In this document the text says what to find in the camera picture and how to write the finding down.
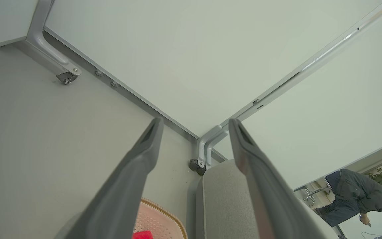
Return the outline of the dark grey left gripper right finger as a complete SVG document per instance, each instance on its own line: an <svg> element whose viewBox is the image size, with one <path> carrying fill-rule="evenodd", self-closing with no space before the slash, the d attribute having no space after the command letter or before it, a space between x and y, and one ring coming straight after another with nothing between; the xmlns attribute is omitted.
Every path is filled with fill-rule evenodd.
<svg viewBox="0 0 382 239"><path fill-rule="evenodd" d="M298 199L238 119L229 120L235 165L245 175L261 239L337 239Z"/></svg>

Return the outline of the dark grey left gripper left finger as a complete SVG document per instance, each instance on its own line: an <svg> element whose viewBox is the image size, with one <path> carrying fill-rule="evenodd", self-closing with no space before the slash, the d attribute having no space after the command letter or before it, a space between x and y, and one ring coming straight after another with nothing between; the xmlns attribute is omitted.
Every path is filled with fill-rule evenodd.
<svg viewBox="0 0 382 239"><path fill-rule="evenodd" d="M163 130L162 118L154 118L150 122L65 238L131 239L133 237L145 182L157 163Z"/></svg>

